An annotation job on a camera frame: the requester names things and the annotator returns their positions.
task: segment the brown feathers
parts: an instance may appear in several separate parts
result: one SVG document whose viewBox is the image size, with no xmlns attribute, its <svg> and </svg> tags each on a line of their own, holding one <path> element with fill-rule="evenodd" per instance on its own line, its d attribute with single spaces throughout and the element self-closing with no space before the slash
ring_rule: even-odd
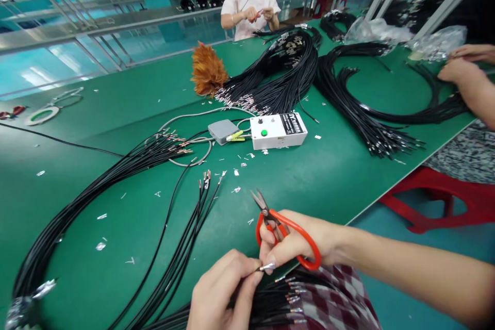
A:
<svg viewBox="0 0 495 330">
<path fill-rule="evenodd" d="M 228 75 L 221 59 L 217 57 L 211 46 L 198 42 L 192 55 L 192 79 L 197 95 L 211 95 L 227 81 Z"/>
</svg>

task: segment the checkered fabric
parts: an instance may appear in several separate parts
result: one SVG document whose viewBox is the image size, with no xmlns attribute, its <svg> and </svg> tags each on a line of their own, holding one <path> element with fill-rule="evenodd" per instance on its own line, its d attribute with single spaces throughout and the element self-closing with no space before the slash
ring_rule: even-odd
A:
<svg viewBox="0 0 495 330">
<path fill-rule="evenodd" d="M 276 330 L 381 330 L 378 317 L 355 269 L 344 265 L 322 266 L 312 272 L 331 284 L 304 284 L 307 290 L 291 309 L 303 312 L 287 315 L 306 323 L 276 326 Z"/>
</svg>

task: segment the green workbench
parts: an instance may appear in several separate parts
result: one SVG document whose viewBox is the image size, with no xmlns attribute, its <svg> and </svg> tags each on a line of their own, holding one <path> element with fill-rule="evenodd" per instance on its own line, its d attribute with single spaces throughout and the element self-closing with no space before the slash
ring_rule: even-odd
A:
<svg viewBox="0 0 495 330">
<path fill-rule="evenodd" d="M 320 55 L 333 47 L 323 32 L 322 35 Z M 266 47 L 259 39 L 248 39 L 215 49 L 228 73 L 236 75 Z M 361 69 L 351 77 L 349 87 L 368 106 L 411 113 L 427 105 L 430 89 L 404 64 L 408 54 L 397 48 L 383 57 L 393 73 L 369 57 L 340 58 L 336 67 Z M 216 101 L 194 94 L 191 72 L 191 54 L 187 53 L 79 85 L 1 102 L 0 110 L 10 110 L 18 104 L 29 106 L 21 117 L 7 122 L 25 128 L 24 118 L 51 97 L 84 86 L 80 103 L 31 129 L 125 154 L 175 116 L 221 107 Z M 438 125 L 411 126 L 407 132 L 425 141 L 427 150 L 416 151 L 412 156 L 397 155 L 398 162 L 370 157 L 348 122 L 315 88 L 309 91 L 304 105 L 320 124 L 296 106 L 309 133 L 303 145 L 272 149 L 267 155 L 253 151 L 250 141 L 215 145 L 207 162 L 187 171 L 176 193 L 162 249 L 130 315 L 135 314 L 163 274 L 196 205 L 197 180 L 204 171 L 219 174 L 226 170 L 227 174 L 169 312 L 190 300 L 199 277 L 228 250 L 258 255 L 255 228 L 259 209 L 250 190 L 259 188 L 275 210 L 288 208 L 347 224 L 473 120 L 466 113 Z M 241 111 L 221 111 L 180 119 L 172 127 L 182 137 L 190 137 L 211 122 L 247 117 Z M 194 154 L 179 160 L 188 163 L 194 156 L 202 156 L 207 148 L 207 144 L 196 144 Z M 38 233 L 118 158 L 4 127 L 0 127 L 0 149 L 0 314 L 4 319 L 15 275 Z M 234 175 L 234 168 L 239 170 L 239 176 Z M 43 170 L 42 176 L 36 175 Z M 46 279 L 58 279 L 54 290 L 40 302 L 47 328 L 106 329 L 116 318 L 148 268 L 182 170 L 167 163 L 145 171 L 112 186 L 81 213 L 57 247 L 46 274 Z M 238 193 L 233 192 L 236 187 L 241 187 Z M 97 219 L 105 213 L 106 218 Z M 106 247 L 98 251 L 96 246 L 103 238 L 107 240 Z M 131 258 L 135 263 L 126 263 Z"/>
</svg>

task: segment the hand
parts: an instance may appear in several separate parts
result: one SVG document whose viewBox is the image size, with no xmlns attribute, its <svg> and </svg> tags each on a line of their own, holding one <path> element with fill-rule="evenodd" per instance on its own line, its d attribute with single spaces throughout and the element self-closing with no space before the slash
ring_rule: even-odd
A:
<svg viewBox="0 0 495 330">
<path fill-rule="evenodd" d="M 347 238 L 350 227 L 344 227 L 324 220 L 308 217 L 295 211 L 282 210 L 279 212 L 309 233 L 320 250 L 322 262 L 332 265 L 343 262 L 340 257 L 340 247 Z M 275 237 L 263 224 L 260 229 L 261 246 L 259 259 L 263 265 L 275 263 L 276 267 L 287 263 L 298 255 L 314 258 L 311 246 L 297 231 L 286 226 L 289 235 L 275 246 Z"/>
<path fill-rule="evenodd" d="M 194 287 L 187 330 L 248 330 L 253 296 L 262 272 L 261 264 L 231 250 L 210 268 Z M 227 309 L 241 280 L 234 309 Z"/>
<path fill-rule="evenodd" d="M 468 62 L 464 58 L 456 58 L 447 61 L 438 74 L 438 78 L 459 85 L 486 78 L 486 75 L 473 62 Z"/>
<path fill-rule="evenodd" d="M 262 11 L 265 20 L 269 22 L 273 18 L 273 8 L 265 8 Z"/>
<path fill-rule="evenodd" d="M 250 21 L 253 18 L 254 18 L 254 20 L 257 20 L 261 15 L 258 14 L 258 11 L 256 10 L 255 7 L 251 7 L 251 8 L 246 9 L 245 11 L 243 11 L 242 16 L 244 19 L 247 19 L 248 21 Z"/>
<path fill-rule="evenodd" d="M 469 62 L 483 61 L 495 64 L 495 46 L 490 44 L 466 44 L 454 50 L 449 56 L 449 58 L 459 57 L 462 57 Z"/>
</svg>

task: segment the white wire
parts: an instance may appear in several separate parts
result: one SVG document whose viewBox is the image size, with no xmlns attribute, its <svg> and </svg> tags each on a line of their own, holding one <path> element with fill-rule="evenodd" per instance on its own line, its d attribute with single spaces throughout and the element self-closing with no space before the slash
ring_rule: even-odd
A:
<svg viewBox="0 0 495 330">
<path fill-rule="evenodd" d="M 166 123 L 164 123 L 160 130 L 158 131 L 158 133 L 160 133 L 164 128 L 168 128 L 168 125 L 171 123 L 171 122 L 174 122 L 175 120 L 178 120 L 178 119 L 181 119 L 183 117 L 191 117 L 191 116 L 201 116 L 201 115 L 204 115 L 204 114 L 208 114 L 208 113 L 212 113 L 212 112 L 216 112 L 216 111 L 225 111 L 225 110 L 228 110 L 228 109 L 234 109 L 234 110 L 238 110 L 238 111 L 242 111 L 242 112 L 246 112 L 246 113 L 249 113 L 251 116 L 253 117 L 256 117 L 256 115 L 250 111 L 247 111 L 245 109 L 242 109 L 242 108 L 237 108 L 237 107 L 220 107 L 220 108 L 215 108 L 213 110 L 210 110 L 210 111 L 205 111 L 205 112 L 200 112 L 200 113 L 190 113 L 190 114 L 186 114 L 186 115 L 180 115 L 180 116 L 177 116 L 177 117 L 174 117 L 173 119 L 170 119 L 168 120 Z M 239 125 L 245 121 L 248 121 L 250 120 L 250 118 L 247 118 L 247 119 L 243 119 L 241 121 L 239 121 L 237 123 L 237 128 L 239 129 Z M 246 130 L 243 130 L 244 132 L 246 131 L 249 131 L 251 130 L 251 126 L 246 129 Z M 203 161 L 208 157 L 208 155 L 210 154 L 211 152 L 211 147 L 212 147 L 212 141 L 215 140 L 214 138 L 207 138 L 207 137 L 198 137 L 198 138 L 195 138 L 195 139 L 192 139 L 190 140 L 189 142 L 190 143 L 201 143 L 201 142 L 209 142 L 209 148 L 208 148 L 208 152 L 206 153 L 205 156 L 203 156 L 201 158 L 201 160 L 198 160 L 196 161 L 195 163 L 191 164 L 191 165 L 188 165 L 188 164 L 181 164 L 177 161 L 174 161 L 172 159 L 169 159 L 170 162 L 176 164 L 176 165 L 179 165 L 179 166 L 182 166 L 182 167 L 186 167 L 186 166 L 190 166 L 190 167 L 193 167 L 193 166 L 196 166 L 196 165 L 199 165 L 199 164 L 202 164 Z"/>
<path fill-rule="evenodd" d="M 174 117 L 173 119 L 170 119 L 170 120 L 168 120 L 166 123 L 164 123 L 164 124 L 161 126 L 161 128 L 160 128 L 160 130 L 159 130 L 158 132 L 160 132 L 160 131 L 162 131 L 164 128 L 168 127 L 168 126 L 169 126 L 169 124 L 170 124 L 171 122 L 174 122 L 175 120 L 181 119 L 181 118 L 183 118 L 183 117 L 201 116 L 201 115 L 204 115 L 204 114 L 208 114 L 208 113 L 212 113 L 212 112 L 216 112 L 216 111 L 228 110 L 228 109 L 235 109 L 235 110 L 238 110 L 238 111 L 246 112 L 246 113 L 249 113 L 251 116 L 256 117 L 256 115 L 255 115 L 254 113 L 252 113 L 252 112 L 250 112 L 250 111 L 247 111 L 247 110 L 245 110 L 245 109 L 242 109 L 242 108 L 237 108 L 237 107 L 221 107 L 221 108 L 215 108 L 215 109 L 213 109 L 213 110 L 211 110 L 211 111 L 205 111 L 205 112 L 200 112 L 200 113 L 190 113 L 190 114 L 187 114 L 187 115 L 180 115 L 180 116 Z"/>
</svg>

